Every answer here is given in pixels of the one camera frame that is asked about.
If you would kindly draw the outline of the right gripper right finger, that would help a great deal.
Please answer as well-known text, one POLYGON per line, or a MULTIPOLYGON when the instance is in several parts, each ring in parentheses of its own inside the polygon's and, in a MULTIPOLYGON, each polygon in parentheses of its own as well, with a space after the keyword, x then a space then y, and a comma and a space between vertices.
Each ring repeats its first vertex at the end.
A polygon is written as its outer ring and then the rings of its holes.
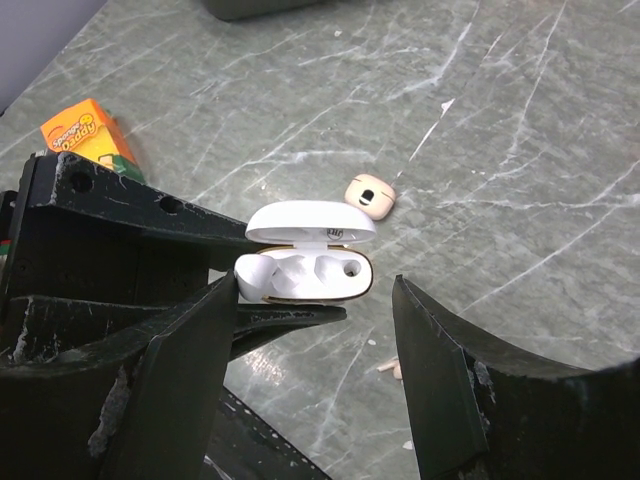
POLYGON ((457 316, 410 280, 392 292, 424 479, 635 479, 639 364, 587 370, 457 316))

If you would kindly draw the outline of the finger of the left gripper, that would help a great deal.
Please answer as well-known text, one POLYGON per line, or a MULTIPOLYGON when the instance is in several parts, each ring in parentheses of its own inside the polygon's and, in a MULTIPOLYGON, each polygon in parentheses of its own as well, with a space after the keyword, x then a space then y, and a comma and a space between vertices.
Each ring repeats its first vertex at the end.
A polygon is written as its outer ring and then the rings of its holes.
POLYGON ((4 298, 182 300, 260 244, 245 223, 70 153, 28 160, 4 298))
MULTIPOLYGON (((46 363, 64 351, 107 339, 126 329, 156 335, 170 322, 166 307, 117 305, 45 296, 9 302, 1 327, 1 363, 46 363)), ((340 306, 247 304, 237 307, 231 357, 238 358, 290 332, 342 321, 340 306)))

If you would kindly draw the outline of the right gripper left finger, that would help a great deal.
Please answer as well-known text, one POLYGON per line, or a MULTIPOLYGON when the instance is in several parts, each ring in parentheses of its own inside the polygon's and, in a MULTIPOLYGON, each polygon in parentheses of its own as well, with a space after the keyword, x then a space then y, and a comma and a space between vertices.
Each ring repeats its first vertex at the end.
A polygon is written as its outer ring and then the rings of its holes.
POLYGON ((47 363, 1 372, 5 479, 195 479, 233 340, 238 290, 227 274, 168 309, 151 335, 132 327, 47 363))

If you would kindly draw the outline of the white earbud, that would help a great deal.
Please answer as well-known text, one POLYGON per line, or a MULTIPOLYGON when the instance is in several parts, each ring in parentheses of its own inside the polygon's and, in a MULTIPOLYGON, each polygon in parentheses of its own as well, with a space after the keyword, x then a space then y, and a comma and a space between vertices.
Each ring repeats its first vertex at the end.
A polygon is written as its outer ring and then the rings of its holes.
POLYGON ((277 269, 276 260, 261 254, 240 256, 234 265, 234 275, 242 297, 250 302, 260 301, 277 269))

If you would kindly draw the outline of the white earbud charging case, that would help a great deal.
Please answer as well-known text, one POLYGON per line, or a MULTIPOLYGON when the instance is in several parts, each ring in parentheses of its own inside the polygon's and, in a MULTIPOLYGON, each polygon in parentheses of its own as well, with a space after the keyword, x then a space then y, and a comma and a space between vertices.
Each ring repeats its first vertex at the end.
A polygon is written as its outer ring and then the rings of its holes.
POLYGON ((255 254, 277 263, 261 300, 323 304, 365 295, 373 285, 373 266, 351 246, 375 236, 366 213, 346 203, 291 200, 260 208, 249 220, 245 237, 266 244, 255 254))

